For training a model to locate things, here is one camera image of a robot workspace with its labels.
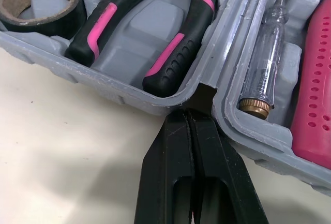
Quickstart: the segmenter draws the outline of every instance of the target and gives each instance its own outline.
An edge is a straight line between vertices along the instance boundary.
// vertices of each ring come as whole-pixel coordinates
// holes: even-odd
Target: brass end cap
[[[270,105],[257,99],[245,98],[240,101],[239,109],[260,119],[267,119],[270,112]]]

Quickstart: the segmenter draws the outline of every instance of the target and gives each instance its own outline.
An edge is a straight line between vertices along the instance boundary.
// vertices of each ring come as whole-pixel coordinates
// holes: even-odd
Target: tool compartment
[[[99,1],[84,0],[88,15]],[[199,83],[216,88],[213,117],[239,152],[258,165],[296,176],[331,196],[331,170],[295,156],[289,130],[306,24],[320,0],[289,0],[290,19],[277,71],[275,109],[268,119],[263,121],[238,109],[263,13],[275,1],[219,0],[215,20],[205,33],[196,60],[178,92],[168,98],[144,92],[142,80],[176,35],[190,0],[144,0],[138,4],[122,19],[91,68],[65,58],[71,40],[58,36],[8,32],[2,26],[0,46],[11,55],[49,68],[70,82],[92,86],[112,101],[155,115],[166,115],[181,106]],[[60,11],[66,4],[65,0],[32,0],[32,7],[22,14],[26,19],[44,17]]]

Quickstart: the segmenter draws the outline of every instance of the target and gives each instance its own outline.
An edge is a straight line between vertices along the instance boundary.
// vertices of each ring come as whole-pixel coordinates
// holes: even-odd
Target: black electrical tape
[[[71,39],[85,23],[86,10],[83,0],[68,1],[68,6],[58,14],[23,20],[19,19],[19,16],[31,5],[31,0],[0,0],[0,20],[9,31],[38,32],[47,36],[58,35]]]

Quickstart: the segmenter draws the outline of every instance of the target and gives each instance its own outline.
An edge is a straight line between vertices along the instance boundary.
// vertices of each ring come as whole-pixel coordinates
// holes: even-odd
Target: black plastic handle
[[[148,71],[143,88],[158,97],[175,94],[192,65],[204,33],[213,20],[217,0],[191,0],[179,33]]]
[[[122,18],[142,0],[101,0],[76,34],[65,56],[90,67]]]

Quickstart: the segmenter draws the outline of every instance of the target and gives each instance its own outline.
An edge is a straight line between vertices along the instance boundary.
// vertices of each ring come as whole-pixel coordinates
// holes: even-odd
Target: white surface
[[[133,224],[162,117],[0,50],[0,223]],[[331,198],[245,158],[270,224],[331,223]]]

